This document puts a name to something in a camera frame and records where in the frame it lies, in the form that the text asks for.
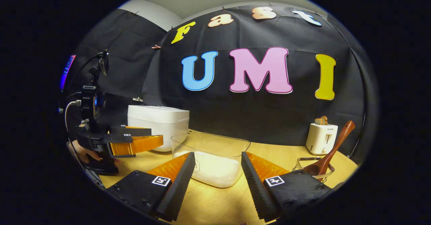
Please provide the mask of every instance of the wooden spoon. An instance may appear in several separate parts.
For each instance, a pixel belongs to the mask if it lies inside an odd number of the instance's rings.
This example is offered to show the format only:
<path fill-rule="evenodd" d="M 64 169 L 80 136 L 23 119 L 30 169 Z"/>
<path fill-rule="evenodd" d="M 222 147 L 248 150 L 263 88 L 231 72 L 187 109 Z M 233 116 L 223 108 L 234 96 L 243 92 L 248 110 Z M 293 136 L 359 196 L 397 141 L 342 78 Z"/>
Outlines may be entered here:
<path fill-rule="evenodd" d="M 308 174 L 311 174 L 312 176 L 326 174 L 326 170 L 328 169 L 328 165 L 332 159 L 332 156 L 334 156 L 335 152 L 338 150 L 338 148 L 341 146 L 341 144 L 344 142 L 347 136 L 349 136 L 349 134 L 352 132 L 354 128 L 355 128 L 355 124 L 352 121 L 348 121 L 344 125 L 343 129 L 340 131 L 340 134 L 337 138 L 337 141 L 335 141 L 335 144 L 332 150 L 319 161 L 303 168 L 303 171 L 307 172 Z"/>

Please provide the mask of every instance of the yellow letter i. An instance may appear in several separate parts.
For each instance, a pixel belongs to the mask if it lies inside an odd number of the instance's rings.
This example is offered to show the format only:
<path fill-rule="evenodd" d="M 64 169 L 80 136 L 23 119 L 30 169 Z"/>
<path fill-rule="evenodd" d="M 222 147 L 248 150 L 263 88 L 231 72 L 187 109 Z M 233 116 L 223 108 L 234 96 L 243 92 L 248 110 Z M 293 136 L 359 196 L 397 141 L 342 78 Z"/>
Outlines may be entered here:
<path fill-rule="evenodd" d="M 316 91 L 316 98 L 333 100 L 335 97 L 335 93 L 332 90 L 334 86 L 335 60 L 324 54 L 317 54 L 316 60 L 320 64 L 320 86 Z"/>

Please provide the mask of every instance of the black cloth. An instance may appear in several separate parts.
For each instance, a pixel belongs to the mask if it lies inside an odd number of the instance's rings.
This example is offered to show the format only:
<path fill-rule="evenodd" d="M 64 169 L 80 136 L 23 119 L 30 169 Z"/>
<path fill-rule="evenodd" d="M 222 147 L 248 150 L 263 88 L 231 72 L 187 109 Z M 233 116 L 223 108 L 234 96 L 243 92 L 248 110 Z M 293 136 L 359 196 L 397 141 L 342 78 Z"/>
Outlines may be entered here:
<path fill-rule="evenodd" d="M 189 128 L 223 136 L 278 145 L 304 146 L 309 125 L 315 118 L 327 116 L 339 130 L 349 120 L 356 128 L 339 151 L 350 155 L 354 150 L 365 115 L 364 83 L 357 59 L 339 31 L 324 17 L 306 12 L 319 21 L 317 27 L 292 13 L 292 7 L 271 6 L 274 19 L 256 20 L 252 9 L 262 5 L 248 5 L 219 10 L 192 19 L 168 32 L 161 49 L 155 54 L 143 86 L 146 105 L 165 105 L 190 110 Z M 209 28 L 214 16 L 229 13 L 234 20 L 227 25 Z M 195 21 L 184 38 L 174 44 L 177 28 Z M 261 62 L 270 47 L 285 47 L 289 94 L 268 93 L 264 86 L 233 93 L 229 86 L 234 81 L 234 59 L 231 50 L 249 49 Z M 202 53 L 217 51 L 214 60 L 214 81 L 202 91 L 189 91 L 182 84 L 182 59 L 197 56 L 194 78 L 202 79 Z M 320 65 L 315 55 L 325 54 L 336 61 L 334 67 L 335 98 L 317 99 Z"/>
<path fill-rule="evenodd" d="M 99 81 L 100 90 L 110 94 L 98 119 L 102 124 L 127 122 L 128 105 L 140 104 L 131 98 L 139 96 L 145 105 L 189 110 L 191 129 L 277 145 L 304 146 L 310 123 L 320 116 L 327 116 L 329 123 L 339 126 L 339 130 L 352 120 L 356 128 L 339 151 L 349 156 L 358 144 L 354 161 L 361 163 L 376 125 L 372 121 L 377 115 L 376 108 L 370 107 L 369 103 L 377 103 L 378 99 L 373 97 L 376 87 L 371 62 L 360 44 L 339 22 L 332 21 L 332 16 L 327 20 L 306 12 L 322 24 L 317 27 L 292 13 L 295 8 L 271 6 L 277 15 L 274 19 L 256 20 L 251 16 L 255 7 L 262 5 L 211 12 L 167 33 L 141 16 L 117 9 L 100 21 L 77 47 L 74 52 L 77 57 L 69 76 L 96 53 L 108 49 L 111 68 L 108 76 L 100 76 Z M 208 27 L 212 17 L 224 13 L 231 14 L 234 21 Z M 171 44 L 177 28 L 193 21 L 196 24 L 184 38 Z M 151 47 L 155 44 L 162 48 L 153 50 Z M 265 90 L 268 76 L 260 91 L 255 91 L 246 77 L 250 89 L 244 93 L 231 92 L 234 59 L 229 52 L 247 48 L 261 62 L 270 47 L 289 50 L 286 63 L 292 93 L 268 93 Z M 202 79 L 204 60 L 201 55 L 209 51 L 218 52 L 212 84 L 202 91 L 187 90 L 182 82 L 182 59 L 197 56 L 194 78 Z M 331 101 L 314 96 L 320 83 L 316 54 L 331 56 L 336 61 L 335 98 Z M 89 83 L 88 70 L 96 62 L 94 60 L 82 70 L 69 94 Z M 369 116 L 371 121 L 364 129 L 366 111 L 374 116 Z M 76 117 L 76 125 L 79 111 L 71 112 Z"/>
<path fill-rule="evenodd" d="M 114 95 L 139 97 L 155 50 L 153 47 L 165 36 L 166 31 L 153 22 L 133 13 L 115 9 L 101 20 L 82 39 L 72 55 L 76 58 L 69 70 L 66 85 L 71 76 L 92 56 L 107 49 L 109 53 L 109 72 L 100 75 L 100 91 Z M 91 80 L 88 70 L 97 65 L 97 60 L 84 67 L 73 81 L 68 94 L 80 91 Z"/>

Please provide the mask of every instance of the blue letter u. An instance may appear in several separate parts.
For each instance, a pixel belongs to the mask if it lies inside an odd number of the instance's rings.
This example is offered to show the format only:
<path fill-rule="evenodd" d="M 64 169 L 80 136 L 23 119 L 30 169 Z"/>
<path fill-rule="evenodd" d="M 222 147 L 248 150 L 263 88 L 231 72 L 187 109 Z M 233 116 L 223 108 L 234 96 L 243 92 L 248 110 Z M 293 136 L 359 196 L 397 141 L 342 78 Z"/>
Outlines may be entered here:
<path fill-rule="evenodd" d="M 189 56 L 181 61 L 183 64 L 183 85 L 191 91 L 200 91 L 208 88 L 214 80 L 214 58 L 218 52 L 212 51 L 202 54 L 202 59 L 205 60 L 205 75 L 203 79 L 197 81 L 193 77 L 194 62 L 197 56 Z"/>

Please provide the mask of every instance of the white toaster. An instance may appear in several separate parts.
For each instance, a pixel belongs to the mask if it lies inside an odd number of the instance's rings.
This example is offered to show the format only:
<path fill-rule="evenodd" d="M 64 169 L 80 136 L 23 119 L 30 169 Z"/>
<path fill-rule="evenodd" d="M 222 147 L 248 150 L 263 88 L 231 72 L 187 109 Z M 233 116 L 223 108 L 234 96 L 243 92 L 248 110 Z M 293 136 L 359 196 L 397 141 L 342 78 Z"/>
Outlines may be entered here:
<path fill-rule="evenodd" d="M 338 126 L 311 123 L 305 146 L 314 155 L 328 154 L 334 147 Z"/>

